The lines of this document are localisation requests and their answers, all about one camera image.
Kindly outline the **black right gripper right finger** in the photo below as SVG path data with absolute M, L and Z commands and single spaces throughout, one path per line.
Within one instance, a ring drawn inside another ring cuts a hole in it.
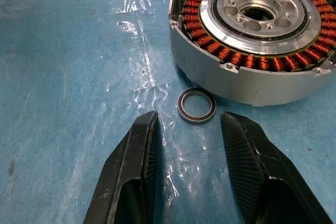
M 293 162 L 248 117 L 220 117 L 230 183 L 245 224 L 333 224 Z

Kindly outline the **blue plastic table sheet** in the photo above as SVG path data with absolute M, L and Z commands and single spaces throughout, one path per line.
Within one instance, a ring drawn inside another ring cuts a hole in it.
M 155 224 L 244 224 L 220 115 L 263 128 L 336 224 L 336 78 L 295 103 L 217 99 L 192 125 L 174 63 L 169 0 L 0 0 L 0 224 L 83 224 L 102 167 L 134 120 L 156 110 Z

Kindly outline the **grey round motor housing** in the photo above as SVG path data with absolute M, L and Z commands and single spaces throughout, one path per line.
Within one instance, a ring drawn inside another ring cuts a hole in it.
M 336 76 L 336 0 L 170 0 L 185 75 L 254 106 L 304 99 Z

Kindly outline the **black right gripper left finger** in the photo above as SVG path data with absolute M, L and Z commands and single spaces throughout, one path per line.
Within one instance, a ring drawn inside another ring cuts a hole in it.
M 153 224 L 159 116 L 138 116 L 104 163 L 83 224 Z

